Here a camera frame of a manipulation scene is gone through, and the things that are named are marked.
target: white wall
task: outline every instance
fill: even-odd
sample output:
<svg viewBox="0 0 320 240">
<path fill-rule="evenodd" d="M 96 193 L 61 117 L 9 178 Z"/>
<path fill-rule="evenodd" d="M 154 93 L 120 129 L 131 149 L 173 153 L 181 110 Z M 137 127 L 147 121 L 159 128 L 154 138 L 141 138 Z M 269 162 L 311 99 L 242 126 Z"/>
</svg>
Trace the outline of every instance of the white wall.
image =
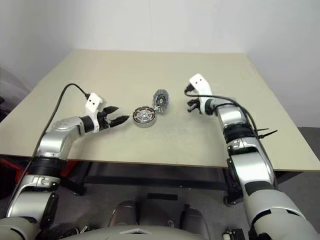
<svg viewBox="0 0 320 240">
<path fill-rule="evenodd" d="M 245 52 L 294 122 L 320 127 L 319 11 L 318 0 L 0 0 L 0 94 L 16 105 L 72 48 Z"/>
</svg>

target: black cable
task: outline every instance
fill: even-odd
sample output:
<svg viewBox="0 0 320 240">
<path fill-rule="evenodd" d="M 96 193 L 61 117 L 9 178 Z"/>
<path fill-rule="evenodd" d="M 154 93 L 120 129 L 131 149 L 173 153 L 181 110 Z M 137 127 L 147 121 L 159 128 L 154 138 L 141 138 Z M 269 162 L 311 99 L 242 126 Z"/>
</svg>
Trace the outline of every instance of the black cable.
<svg viewBox="0 0 320 240">
<path fill-rule="evenodd" d="M 223 100 L 227 100 L 229 101 L 228 103 L 222 103 L 222 104 L 219 104 L 219 105 L 216 105 L 214 107 L 214 111 L 217 110 L 218 107 L 220 106 L 224 106 L 224 105 L 233 105 L 233 106 L 236 106 L 238 108 L 240 108 L 244 115 L 245 115 L 245 118 L 246 120 L 249 122 L 248 118 L 250 119 L 251 121 L 251 124 L 252 124 L 252 127 L 253 127 L 253 131 L 254 133 L 258 136 L 258 130 L 257 130 L 257 125 L 255 123 L 255 120 L 254 118 L 252 117 L 252 115 L 248 112 L 247 109 L 245 109 L 243 106 L 241 106 L 239 103 L 237 103 L 235 100 L 229 98 L 229 97 L 226 97 L 226 96 L 218 96 L 218 95 L 193 95 L 193 94 L 188 94 L 188 93 L 184 93 L 186 96 L 188 97 L 196 97 L 196 98 L 215 98 L 215 99 L 223 99 Z"/>
<path fill-rule="evenodd" d="M 39 148 L 40 142 L 41 142 L 43 136 L 46 134 L 46 131 L 47 131 L 48 127 L 50 126 L 52 120 L 54 119 L 54 117 L 55 117 L 55 115 L 56 115 L 56 113 L 57 113 L 57 110 L 58 110 L 58 108 L 59 108 L 59 106 L 60 106 L 61 100 L 62 100 L 62 98 L 63 98 L 66 90 L 67 90 L 70 86 L 75 86 L 75 87 L 77 87 L 77 88 L 84 94 L 84 96 L 85 96 L 86 99 L 89 98 L 90 94 L 89 94 L 89 93 L 86 93 L 81 87 L 79 87 L 79 86 L 78 86 L 77 84 L 75 84 L 75 83 L 69 83 L 69 84 L 67 84 L 67 85 L 64 87 L 64 89 L 62 90 L 62 92 L 61 92 L 61 94 L 60 94 L 60 97 L 59 97 L 59 99 L 58 99 L 58 101 L 57 101 L 57 103 L 56 103 L 56 105 L 55 105 L 55 108 L 54 108 L 54 110 L 53 110 L 53 112 L 52 112 L 52 114 L 51 114 L 48 122 L 46 123 L 46 125 L 45 125 L 45 127 L 44 127 L 44 129 L 43 129 L 43 131 L 42 131 L 42 133 L 41 133 L 41 135 L 40 135 L 40 137 L 39 137 L 39 139 L 38 139 L 38 142 L 37 142 L 36 145 L 35 145 L 33 154 L 32 154 L 32 156 L 31 156 L 30 160 L 28 161 L 28 164 L 26 165 L 26 167 L 25 167 L 25 169 L 24 169 L 24 171 L 23 171 L 23 173 L 22 173 L 22 175 L 21 175 L 18 183 L 16 184 L 16 186 L 15 186 L 15 188 L 14 188 L 14 190 L 13 190 L 13 193 L 12 193 L 12 195 L 11 195 L 11 197 L 10 197 L 10 201 L 8 202 L 8 206 L 7 206 L 7 208 L 6 208 L 7 210 L 8 210 L 8 207 L 10 206 L 10 204 L 11 204 L 11 201 L 14 199 L 14 197 L 15 197 L 15 195 L 16 195 L 16 193 L 17 193 L 17 191 L 18 191 L 18 189 L 19 189 L 19 187 L 20 187 L 20 185 L 21 185 L 21 182 L 22 182 L 24 176 L 26 175 L 26 173 L 27 173 L 27 171 L 28 171 L 28 169 L 29 169 L 32 161 L 34 160 L 34 158 L 35 158 L 35 156 L 36 156 L 36 154 L 37 154 L 37 150 L 38 150 L 38 148 Z"/>
</svg>

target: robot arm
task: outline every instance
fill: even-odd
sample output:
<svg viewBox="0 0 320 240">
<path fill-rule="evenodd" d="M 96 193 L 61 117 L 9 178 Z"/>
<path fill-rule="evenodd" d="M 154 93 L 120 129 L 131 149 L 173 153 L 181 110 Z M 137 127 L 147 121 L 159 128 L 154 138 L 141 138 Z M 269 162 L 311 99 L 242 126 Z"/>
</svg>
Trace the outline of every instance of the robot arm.
<svg viewBox="0 0 320 240">
<path fill-rule="evenodd" d="M 230 98 L 214 97 L 208 82 L 200 74 L 189 82 L 185 93 L 194 91 L 198 99 L 188 102 L 188 111 L 199 109 L 201 114 L 216 114 L 219 119 L 230 156 L 228 166 L 242 189 L 245 212 L 251 226 L 250 238 L 319 239 L 318 233 L 293 201 L 274 186 L 272 164 L 244 108 Z"/>
<path fill-rule="evenodd" d="M 74 141 L 89 132 L 97 133 L 124 123 L 129 116 L 108 119 L 118 108 L 101 109 L 103 100 L 91 93 L 85 105 L 86 116 L 57 121 L 41 139 L 36 157 L 8 208 L 0 220 L 0 235 L 5 239 L 33 240 L 54 221 L 58 204 L 55 190 L 60 173 Z"/>
</svg>

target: beige tabletop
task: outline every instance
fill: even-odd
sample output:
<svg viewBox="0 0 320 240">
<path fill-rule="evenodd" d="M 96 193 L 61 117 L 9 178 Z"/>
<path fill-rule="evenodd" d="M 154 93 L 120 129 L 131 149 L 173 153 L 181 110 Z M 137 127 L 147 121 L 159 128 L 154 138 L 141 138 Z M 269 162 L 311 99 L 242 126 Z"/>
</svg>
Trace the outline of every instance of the beige tabletop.
<svg viewBox="0 0 320 240">
<path fill-rule="evenodd" d="M 187 112 L 190 98 L 184 89 L 197 73 L 206 78 L 214 94 L 243 105 L 258 128 L 278 130 L 262 140 L 275 170 L 320 170 L 320 161 L 287 112 L 241 53 L 75 50 L 0 123 L 0 154 L 31 156 L 63 87 L 77 83 L 103 97 L 107 105 L 119 107 L 112 118 L 151 106 L 158 89 L 168 91 L 170 103 L 152 127 L 139 128 L 129 119 L 78 139 L 69 159 L 226 167 L 228 154 L 217 119 L 197 110 Z M 85 103 L 83 95 L 71 87 L 53 121 L 84 116 Z"/>
</svg>

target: circular metal part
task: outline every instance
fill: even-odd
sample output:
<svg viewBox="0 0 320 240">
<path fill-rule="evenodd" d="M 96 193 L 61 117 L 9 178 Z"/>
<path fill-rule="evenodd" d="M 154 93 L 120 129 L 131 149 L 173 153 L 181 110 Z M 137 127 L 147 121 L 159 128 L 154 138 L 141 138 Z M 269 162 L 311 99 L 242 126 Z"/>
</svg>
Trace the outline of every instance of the circular metal part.
<svg viewBox="0 0 320 240">
<path fill-rule="evenodd" d="M 152 101 L 154 110 L 159 113 L 164 113 L 169 104 L 169 94 L 164 89 L 159 89 L 153 95 Z"/>
<path fill-rule="evenodd" d="M 156 122 L 156 112 L 149 106 L 138 107 L 132 116 L 133 122 L 140 128 L 151 127 Z"/>
</svg>

